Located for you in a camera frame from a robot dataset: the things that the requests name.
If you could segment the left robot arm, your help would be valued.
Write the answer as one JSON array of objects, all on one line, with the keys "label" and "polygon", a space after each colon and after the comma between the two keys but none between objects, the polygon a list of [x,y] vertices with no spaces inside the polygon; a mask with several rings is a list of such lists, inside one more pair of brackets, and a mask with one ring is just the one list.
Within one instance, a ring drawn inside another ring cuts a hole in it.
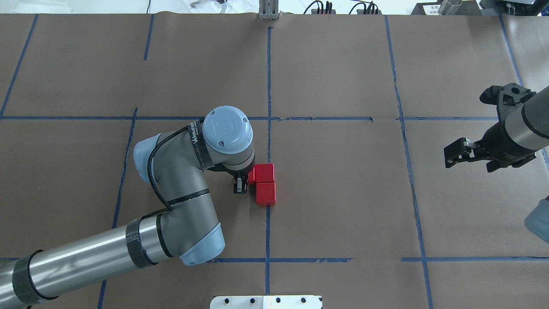
[{"label": "left robot arm", "polygon": [[[204,117],[220,103],[8,103],[1,109],[1,258],[100,233],[162,207],[133,168],[141,139]],[[213,295],[265,294],[256,260],[185,267],[178,257],[106,283],[103,308],[204,308]]]}]

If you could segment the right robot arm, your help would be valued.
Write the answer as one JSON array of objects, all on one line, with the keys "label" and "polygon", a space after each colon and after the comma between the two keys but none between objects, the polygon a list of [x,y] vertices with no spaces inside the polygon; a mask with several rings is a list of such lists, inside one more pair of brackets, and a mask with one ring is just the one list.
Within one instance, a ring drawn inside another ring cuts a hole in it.
[{"label": "right robot arm", "polygon": [[548,146],[547,88],[535,92],[516,83],[493,85],[479,100],[496,106],[498,121],[476,142],[461,137],[445,147],[446,168],[476,161],[486,161],[489,173],[506,167],[519,168]]}]

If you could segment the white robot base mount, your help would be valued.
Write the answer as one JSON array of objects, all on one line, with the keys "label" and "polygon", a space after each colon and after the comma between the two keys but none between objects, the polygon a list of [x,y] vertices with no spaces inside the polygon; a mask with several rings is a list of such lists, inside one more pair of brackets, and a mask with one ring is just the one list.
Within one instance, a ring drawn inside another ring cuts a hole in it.
[{"label": "white robot base mount", "polygon": [[214,297],[211,309],[323,309],[317,295],[245,295]]}]

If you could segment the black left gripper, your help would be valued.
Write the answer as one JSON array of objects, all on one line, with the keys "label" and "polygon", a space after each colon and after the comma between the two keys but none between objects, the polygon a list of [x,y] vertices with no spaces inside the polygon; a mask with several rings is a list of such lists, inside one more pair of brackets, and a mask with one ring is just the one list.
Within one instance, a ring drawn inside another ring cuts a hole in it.
[{"label": "black left gripper", "polygon": [[248,174],[254,168],[254,166],[247,166],[238,170],[232,170],[232,167],[235,166],[223,166],[225,171],[232,175],[235,183],[233,184],[233,193],[237,194],[246,194],[248,191]]}]

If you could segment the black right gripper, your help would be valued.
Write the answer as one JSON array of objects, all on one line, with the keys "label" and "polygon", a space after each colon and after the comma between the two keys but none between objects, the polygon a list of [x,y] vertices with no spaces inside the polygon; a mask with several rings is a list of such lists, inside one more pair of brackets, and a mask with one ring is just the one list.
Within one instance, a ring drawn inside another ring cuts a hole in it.
[{"label": "black right gripper", "polygon": [[537,158],[533,149],[515,142],[506,128],[506,119],[510,114],[520,112],[524,104],[535,94],[535,91],[516,83],[487,88],[479,96],[479,100],[484,104],[496,106],[498,122],[477,142],[461,137],[444,147],[445,168],[449,169],[461,162],[487,160],[487,172],[492,173],[506,167],[519,168]]}]

